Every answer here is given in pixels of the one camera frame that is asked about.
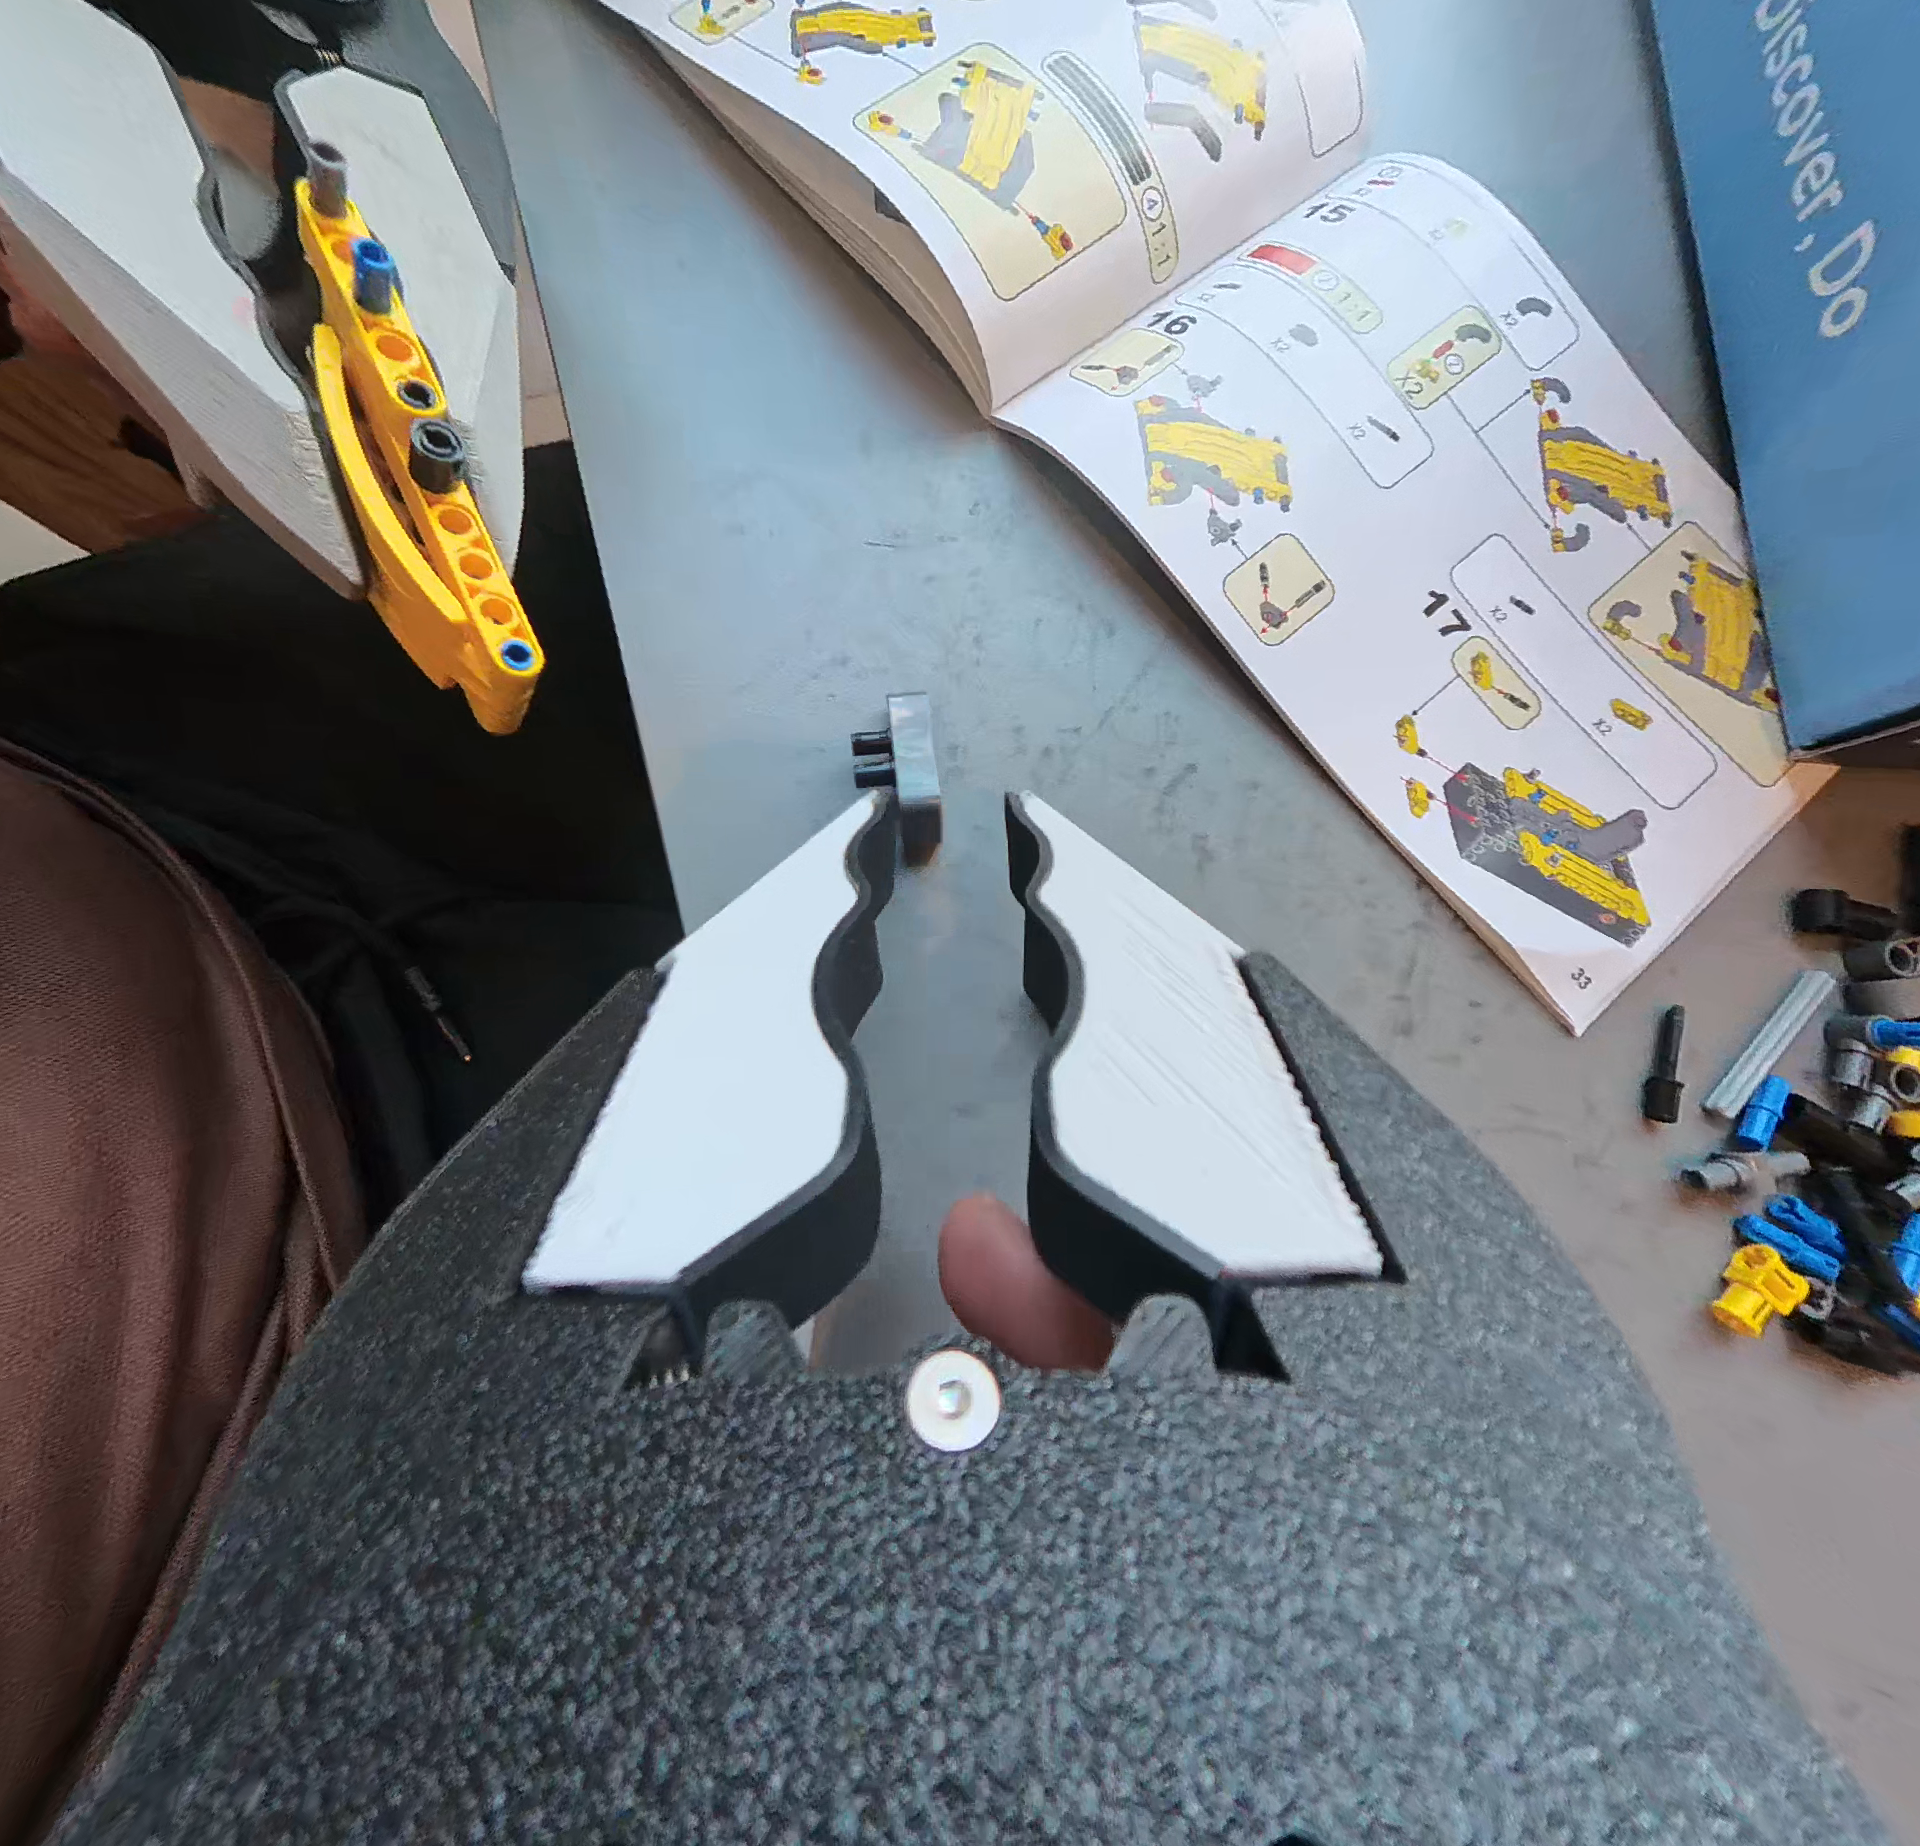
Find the light grey ribbed axle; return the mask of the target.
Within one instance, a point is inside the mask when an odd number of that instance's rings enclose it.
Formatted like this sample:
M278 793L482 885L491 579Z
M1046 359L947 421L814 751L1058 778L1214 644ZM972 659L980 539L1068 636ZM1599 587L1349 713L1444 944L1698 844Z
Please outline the light grey ribbed axle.
M1836 986L1834 972L1801 972L1717 1085L1700 1099L1702 1112L1717 1120L1741 1116L1758 1089L1774 1075L1789 1047L1807 1032L1811 1020L1829 1011L1836 996Z

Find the blue kit box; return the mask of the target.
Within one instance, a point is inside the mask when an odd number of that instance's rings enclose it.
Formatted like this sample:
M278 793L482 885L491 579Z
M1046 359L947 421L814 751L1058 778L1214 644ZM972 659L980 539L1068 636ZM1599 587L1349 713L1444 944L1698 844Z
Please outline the blue kit box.
M1919 0L1651 0L1794 754L1919 764Z

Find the grey desk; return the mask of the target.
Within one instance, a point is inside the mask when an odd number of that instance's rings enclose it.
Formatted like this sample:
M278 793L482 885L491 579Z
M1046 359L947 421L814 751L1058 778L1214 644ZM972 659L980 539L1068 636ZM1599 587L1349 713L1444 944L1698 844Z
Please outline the grey desk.
M1725 1217L1681 1197L1717 1079L1814 951L1805 888L1888 900L1916 773L1845 769L1582 1038L1335 789L1127 529L990 428L945 361L589 0L472 0L682 920L853 795L848 735L931 695L945 844L879 922L884 1231L824 1315L863 1372L949 1327L947 1204L1025 1201L1044 1030L1003 795L1031 787L1273 951L1564 1243L1668 1406L1711 1529L1808 1715L1916 1842L1916 1381L1849 1374L1707 1299ZM1685 1006L1677 1124L1638 1102Z

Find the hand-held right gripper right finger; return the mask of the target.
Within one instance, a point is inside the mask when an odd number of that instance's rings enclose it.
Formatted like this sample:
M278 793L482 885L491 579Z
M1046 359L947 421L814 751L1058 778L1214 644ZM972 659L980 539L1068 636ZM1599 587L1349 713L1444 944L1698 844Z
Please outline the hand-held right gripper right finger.
M1033 792L1005 795L1021 973L1049 1026L1027 1221L1108 1320L1381 1283L1384 1248L1246 973L1248 951Z

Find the yellow connector piece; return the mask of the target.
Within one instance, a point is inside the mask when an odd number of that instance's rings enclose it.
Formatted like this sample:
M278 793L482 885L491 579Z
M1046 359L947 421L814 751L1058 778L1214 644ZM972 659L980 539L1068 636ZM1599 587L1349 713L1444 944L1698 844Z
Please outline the yellow connector piece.
M1711 1303L1717 1327L1741 1337L1761 1337L1774 1320L1794 1316L1807 1303L1814 1283L1767 1243L1734 1250L1723 1269L1721 1293Z

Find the pile of mixed building pieces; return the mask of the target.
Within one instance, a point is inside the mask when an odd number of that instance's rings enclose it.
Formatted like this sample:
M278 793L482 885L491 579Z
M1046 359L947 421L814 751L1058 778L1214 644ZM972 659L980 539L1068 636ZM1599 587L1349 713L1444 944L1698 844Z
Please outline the pile of mixed building pieces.
M1767 1243L1811 1283L1786 1334L1839 1370L1919 1377L1919 885L1916 829L1895 900L1807 888L1794 937L1830 948L1836 996L1679 1188L1725 1209L1727 1259Z

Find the person's black trousers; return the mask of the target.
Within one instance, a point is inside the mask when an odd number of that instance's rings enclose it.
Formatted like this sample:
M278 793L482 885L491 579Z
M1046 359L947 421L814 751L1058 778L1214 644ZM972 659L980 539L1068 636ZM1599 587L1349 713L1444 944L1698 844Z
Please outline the person's black trousers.
M318 1017L378 1229L628 972L682 942L571 441L525 453L517 734L240 514L14 579L2 723L227 899Z

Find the person's right hand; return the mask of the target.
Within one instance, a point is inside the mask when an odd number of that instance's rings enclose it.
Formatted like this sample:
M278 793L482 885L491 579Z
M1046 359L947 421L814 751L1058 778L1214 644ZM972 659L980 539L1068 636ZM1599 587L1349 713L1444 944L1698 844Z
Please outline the person's right hand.
M936 1272L960 1327L1021 1368L1096 1374L1108 1365L1114 1324L1046 1264L998 1197L973 1193L947 1209Z

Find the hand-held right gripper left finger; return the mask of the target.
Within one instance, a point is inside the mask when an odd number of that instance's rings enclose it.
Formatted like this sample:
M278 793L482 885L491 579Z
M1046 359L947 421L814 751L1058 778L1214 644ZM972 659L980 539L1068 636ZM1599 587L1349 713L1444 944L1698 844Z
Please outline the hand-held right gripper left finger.
M881 1173L853 1035L897 870L898 800L869 792L667 955L525 1293L806 1322L858 1278Z

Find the building instruction booklet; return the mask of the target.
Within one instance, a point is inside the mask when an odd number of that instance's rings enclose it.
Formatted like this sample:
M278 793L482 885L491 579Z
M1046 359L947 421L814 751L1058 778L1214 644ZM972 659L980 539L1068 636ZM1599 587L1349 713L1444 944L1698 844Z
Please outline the building instruction booklet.
M1826 773L1741 499L1349 0L591 0L1582 1035Z

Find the light grey angled beam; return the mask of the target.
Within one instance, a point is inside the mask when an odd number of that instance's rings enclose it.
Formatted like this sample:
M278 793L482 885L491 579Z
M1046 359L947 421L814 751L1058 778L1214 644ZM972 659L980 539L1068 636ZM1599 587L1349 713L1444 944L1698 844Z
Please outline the light grey angled beam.
M924 868L945 836L931 697L920 690L893 693L885 698L885 712L884 726L852 734L855 784L897 795L902 861L908 868Z

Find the yellow beam assembly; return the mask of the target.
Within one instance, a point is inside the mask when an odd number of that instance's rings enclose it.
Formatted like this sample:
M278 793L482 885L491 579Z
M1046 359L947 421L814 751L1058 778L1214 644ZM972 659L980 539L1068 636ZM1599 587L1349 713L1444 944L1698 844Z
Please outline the yellow beam assembly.
M456 689L485 732L515 734L544 667L540 639L467 485L467 439L397 260L349 197L332 143L305 145L293 208L319 295L309 363L374 561L366 599L437 689Z

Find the person's brown sweater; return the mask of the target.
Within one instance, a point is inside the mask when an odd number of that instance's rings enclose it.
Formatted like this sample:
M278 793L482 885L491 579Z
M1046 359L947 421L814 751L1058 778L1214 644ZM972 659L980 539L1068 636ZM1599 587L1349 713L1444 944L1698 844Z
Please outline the person's brown sweater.
M307 1003L132 808L4 747L4 1842L110 1751L363 1246Z

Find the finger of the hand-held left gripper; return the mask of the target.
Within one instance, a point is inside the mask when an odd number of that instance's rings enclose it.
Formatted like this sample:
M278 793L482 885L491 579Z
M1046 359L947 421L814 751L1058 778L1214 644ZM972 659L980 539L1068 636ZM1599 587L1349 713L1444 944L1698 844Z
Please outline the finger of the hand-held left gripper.
M431 354L444 415L467 446L467 486L515 569L525 499L517 303L426 101L338 66L288 76L277 110L291 142L291 175L303 178L309 143L338 152L363 227L397 260L402 300ZM363 595L358 525L328 459L309 354L293 347L296 328L311 328L318 311L301 245L291 260L277 300L277 347L289 366L277 430L277 535L324 586Z
M212 214L167 60L87 0L2 0L4 252L156 422L192 499L227 503L343 595L363 543L313 386Z

